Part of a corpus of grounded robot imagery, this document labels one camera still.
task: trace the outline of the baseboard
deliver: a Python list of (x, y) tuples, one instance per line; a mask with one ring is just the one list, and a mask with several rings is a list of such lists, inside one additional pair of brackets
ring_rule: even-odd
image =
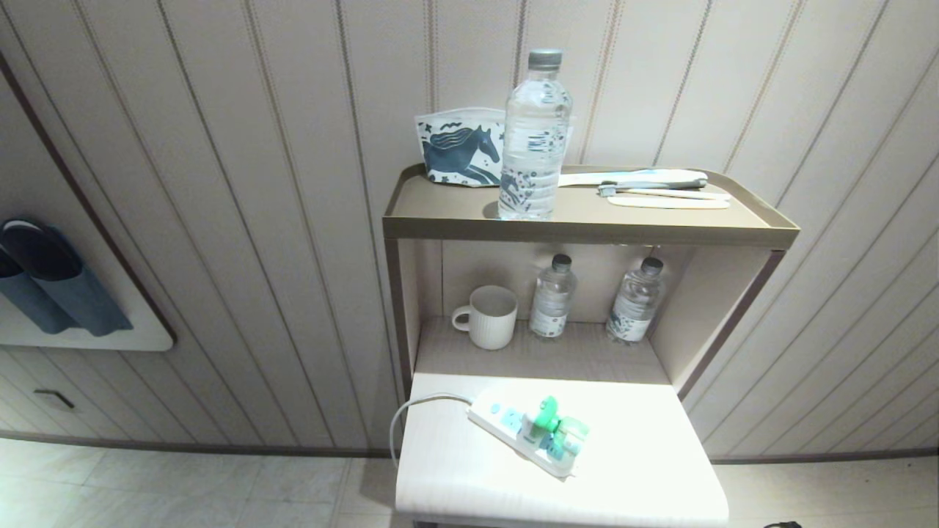
[(851, 460), (883, 460), (889, 458), (935, 457), (939, 447), (902, 449), (899, 451), (867, 451), (863, 453), (821, 453), (820, 455), (776, 455), (772, 457), (715, 457), (715, 465), (730, 464), (791, 464), (798, 462), (846, 462)]
[(0, 438), (10, 440), (28, 440), (30, 442), (62, 443), (88, 447), (108, 447), (113, 449), (140, 449), (146, 451), (176, 451), (180, 453), (210, 453), (214, 455), (272, 455), (284, 457), (340, 457), (340, 458), (389, 458), (388, 449), (345, 449), (342, 447), (302, 447), (276, 445), (218, 445), (204, 443), (157, 443), (126, 442), (121, 440), (103, 440), (73, 438), (34, 433), (0, 431)]

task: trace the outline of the white cable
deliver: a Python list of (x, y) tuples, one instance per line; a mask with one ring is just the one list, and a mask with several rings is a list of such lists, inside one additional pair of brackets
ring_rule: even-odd
[(401, 416), (401, 412), (403, 412), (404, 409), (407, 409), (408, 407), (414, 405), (415, 403), (424, 403), (425, 401), (431, 401), (434, 399), (455, 399), (455, 400), (466, 402), (472, 405), (472, 398), (467, 397), (467, 396), (455, 395), (453, 393), (432, 393), (426, 396), (415, 397), (405, 402), (404, 405), (398, 408), (398, 411), (394, 414), (394, 417), (392, 418), (392, 424), (388, 427), (388, 445), (390, 446), (390, 449), (392, 451), (392, 462), (394, 462), (395, 468), (398, 467), (398, 458), (394, 455), (394, 424), (397, 423), (398, 417)]

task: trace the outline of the horse illustration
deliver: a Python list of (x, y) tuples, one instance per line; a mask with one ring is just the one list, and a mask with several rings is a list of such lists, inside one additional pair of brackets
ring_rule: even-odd
[(423, 160), (428, 169), (455, 172), (482, 185), (498, 185), (499, 179), (487, 170), (471, 164), (476, 151), (482, 151), (493, 163), (499, 162), (499, 152), (492, 144), (492, 131), (465, 128), (453, 132), (435, 133), (423, 142)]

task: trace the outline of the small water bottle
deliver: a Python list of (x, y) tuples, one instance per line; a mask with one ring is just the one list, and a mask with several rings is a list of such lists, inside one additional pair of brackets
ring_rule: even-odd
[(561, 50), (529, 53), (528, 78), (505, 105), (499, 216), (550, 220), (567, 148), (572, 100), (558, 82)]
[(529, 317), (529, 328), (535, 335), (544, 339), (561, 336), (575, 289), (577, 277), (571, 272), (571, 257), (555, 255), (551, 266), (538, 273)]
[(661, 260), (650, 256), (638, 270), (623, 277), (607, 320), (607, 335), (612, 340), (626, 344), (642, 340), (665, 294), (662, 267)]

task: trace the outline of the ribbed ceramic mug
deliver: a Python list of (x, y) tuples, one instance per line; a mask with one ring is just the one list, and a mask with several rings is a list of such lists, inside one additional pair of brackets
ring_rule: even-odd
[[(469, 322), (456, 318), (469, 314)], [(518, 298), (501, 286), (481, 286), (469, 296), (469, 304), (454, 310), (454, 328), (469, 332), (469, 340), (480, 349), (498, 350), (512, 341), (516, 329)]]

